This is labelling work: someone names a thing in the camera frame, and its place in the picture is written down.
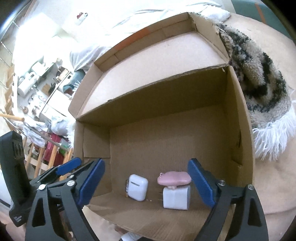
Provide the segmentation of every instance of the cardboard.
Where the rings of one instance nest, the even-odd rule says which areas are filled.
[[[160,172],[186,171],[195,157],[229,184],[253,182],[251,124],[222,46],[211,22],[182,13],[131,35],[90,68],[69,111],[74,155],[106,163],[93,212],[153,240],[194,240],[210,209],[193,184],[189,210],[164,209]],[[131,174],[148,179],[143,202],[125,197]],[[219,240],[231,218],[230,209]]]

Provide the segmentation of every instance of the white power adapter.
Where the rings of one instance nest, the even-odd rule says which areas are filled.
[[[144,201],[148,188],[148,180],[136,174],[132,174],[128,180],[128,196],[137,200]]]
[[[188,210],[190,204],[190,186],[178,186],[176,189],[163,189],[163,207]]]

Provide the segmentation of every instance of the fluffy rug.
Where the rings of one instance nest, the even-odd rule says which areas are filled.
[[[276,160],[296,131],[292,89],[253,40],[227,25],[217,26],[250,113],[255,157]]]

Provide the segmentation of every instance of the white earbud case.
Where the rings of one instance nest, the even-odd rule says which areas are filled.
[[[136,174],[132,174],[128,180],[128,196],[137,200],[144,201],[148,188],[148,180]]]

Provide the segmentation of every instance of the orange stripe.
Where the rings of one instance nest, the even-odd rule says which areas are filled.
[[[139,39],[147,36],[150,33],[151,33],[151,31],[147,27],[146,28],[143,28],[140,31],[138,31],[138,32],[132,34],[131,36],[127,37],[125,40],[121,41],[117,45],[115,45],[114,48],[117,51],[122,50],[126,46],[129,46],[133,42],[135,42],[135,41],[137,41],[137,40],[139,40]]]
[[[265,21],[265,18],[264,18],[264,14],[263,14],[263,12],[262,12],[259,4],[258,3],[255,3],[255,6],[256,6],[257,11],[258,11],[258,13],[260,15],[260,18],[261,18],[262,23],[265,23],[266,24],[266,21]]]

